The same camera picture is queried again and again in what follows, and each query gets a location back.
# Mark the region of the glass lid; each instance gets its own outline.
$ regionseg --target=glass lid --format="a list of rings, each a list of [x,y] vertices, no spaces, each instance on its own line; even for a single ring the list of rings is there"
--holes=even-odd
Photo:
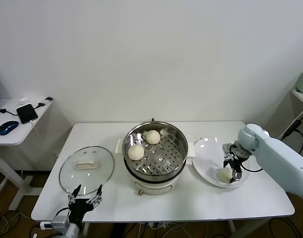
[[[60,170],[60,184],[72,194],[81,185],[78,195],[86,195],[104,185],[114,171],[114,158],[101,146],[85,147],[68,157]]]

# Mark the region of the white plate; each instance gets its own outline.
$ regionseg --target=white plate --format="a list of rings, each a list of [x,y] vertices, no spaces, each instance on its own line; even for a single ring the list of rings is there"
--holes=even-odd
[[[225,183],[218,179],[218,170],[223,168],[224,153],[222,144],[217,142],[216,137],[199,140],[194,147],[196,157],[192,159],[192,163],[196,171],[211,184],[223,188],[232,188],[239,187],[248,179],[249,172],[243,169],[240,181]],[[250,168],[249,161],[245,161],[243,165],[247,169]]]

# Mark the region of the blue computer mouse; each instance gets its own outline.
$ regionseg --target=blue computer mouse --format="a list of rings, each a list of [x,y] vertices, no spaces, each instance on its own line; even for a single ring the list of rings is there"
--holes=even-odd
[[[0,126],[0,135],[7,135],[19,125],[19,122],[10,120]]]

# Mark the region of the wooden floor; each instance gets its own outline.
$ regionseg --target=wooden floor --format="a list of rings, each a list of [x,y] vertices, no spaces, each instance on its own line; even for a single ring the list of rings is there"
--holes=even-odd
[[[47,180],[47,175],[36,175],[31,183],[32,186],[43,186]],[[3,176],[0,174],[0,182],[2,181]],[[0,192],[0,214],[4,214],[8,212],[8,207],[17,192],[17,188],[10,182],[7,182],[6,186]],[[303,237],[303,201],[293,195],[289,195],[292,200],[296,213],[291,217],[291,220],[299,229],[302,237]],[[30,216],[34,204],[37,201],[37,197],[24,197],[18,210],[28,216]],[[7,215],[7,218],[12,218],[16,212],[10,213]],[[10,228],[15,224],[16,219],[10,223]],[[247,221],[235,221],[236,228],[243,226]],[[4,220],[0,221],[0,235],[2,234],[2,227],[4,226]],[[3,238],[28,238],[29,229],[36,222],[31,219],[21,217],[18,225],[8,234],[2,236]],[[127,224],[126,232],[131,228],[134,224]],[[254,231],[251,235],[247,236],[248,238],[271,238],[271,234],[269,232],[269,223],[267,222],[256,231]],[[88,232],[88,238],[108,238],[112,232],[113,224],[91,224]],[[186,224],[185,229],[189,232],[189,234],[193,238],[204,238],[206,233],[206,226],[204,222],[189,222]],[[226,237],[229,237],[231,234],[229,224],[227,221],[218,221],[218,222],[207,222],[208,229],[208,238],[216,234],[223,234]],[[134,229],[128,234],[127,238],[136,238],[138,236],[139,225],[135,225]],[[148,226],[144,232],[143,238],[160,238],[168,229],[164,230],[160,228],[157,230],[157,234],[155,231],[150,229]],[[272,230],[275,238],[294,238],[295,235],[293,231],[289,228],[289,226],[283,223],[280,220],[274,220],[272,223]],[[52,231],[40,231],[39,229],[34,229],[34,232],[38,234],[37,238],[44,238],[50,234]],[[170,232],[166,235],[166,238],[186,238],[188,237],[184,231],[179,233]]]

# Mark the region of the smartphone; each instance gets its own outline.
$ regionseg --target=smartphone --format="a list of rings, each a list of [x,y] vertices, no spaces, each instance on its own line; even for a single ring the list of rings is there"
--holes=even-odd
[[[31,104],[17,108],[17,113],[22,124],[27,124],[29,121],[38,118],[38,115]]]

